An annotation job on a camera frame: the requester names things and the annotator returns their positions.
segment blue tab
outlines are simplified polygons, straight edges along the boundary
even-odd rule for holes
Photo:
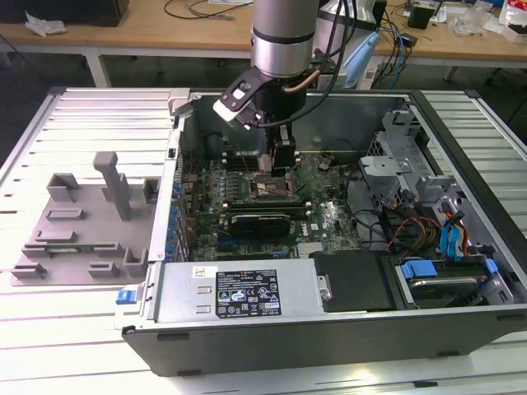
[[[404,278],[408,279],[414,277],[412,266],[410,266],[408,262],[406,262],[404,265],[401,265],[401,269],[403,270]]]
[[[437,270],[434,263],[428,259],[407,261],[401,266],[405,278],[414,277],[437,277]]]
[[[488,271],[491,273],[491,275],[497,273],[497,265],[496,265],[496,263],[494,262],[494,259],[490,259],[490,258],[488,258],[488,259],[485,261],[485,264],[487,265],[487,269],[488,269]]]
[[[135,295],[137,292],[135,290],[120,290],[117,294],[116,304],[136,304]]]

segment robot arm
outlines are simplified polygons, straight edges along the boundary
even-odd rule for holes
[[[357,15],[356,0],[352,0]],[[320,100],[305,107],[308,85],[320,70],[309,70],[319,14],[319,0],[254,0],[253,67],[236,79],[214,104],[214,110],[228,123],[241,122],[246,129],[266,132],[274,174],[294,164],[296,150],[292,122],[308,114],[324,101],[343,65],[346,44],[356,27],[350,22],[348,0],[338,0],[322,67],[338,55],[334,75]],[[338,21],[343,30],[336,34]]]

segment floor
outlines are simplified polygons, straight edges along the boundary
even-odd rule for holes
[[[30,54],[27,62],[10,54],[12,67],[0,70],[0,164],[5,161],[30,122],[50,86],[93,86],[91,74],[77,55]],[[105,57],[114,86],[225,87],[249,66],[247,60]],[[38,76],[31,66],[40,73]],[[490,86],[489,68],[460,68],[452,82],[443,80],[444,67],[409,64],[395,89],[475,90],[507,120],[527,96],[527,74],[519,70],[500,72]],[[386,89],[389,79],[378,88]],[[527,140],[527,105],[511,122],[512,129]]]

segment power supply label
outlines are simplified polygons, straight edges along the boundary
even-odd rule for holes
[[[216,273],[219,318],[282,315],[276,270]]]

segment screw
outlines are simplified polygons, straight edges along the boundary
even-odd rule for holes
[[[322,298],[322,300],[324,302],[330,301],[331,300],[331,293],[329,292],[328,289],[322,288],[320,290],[320,297]]]

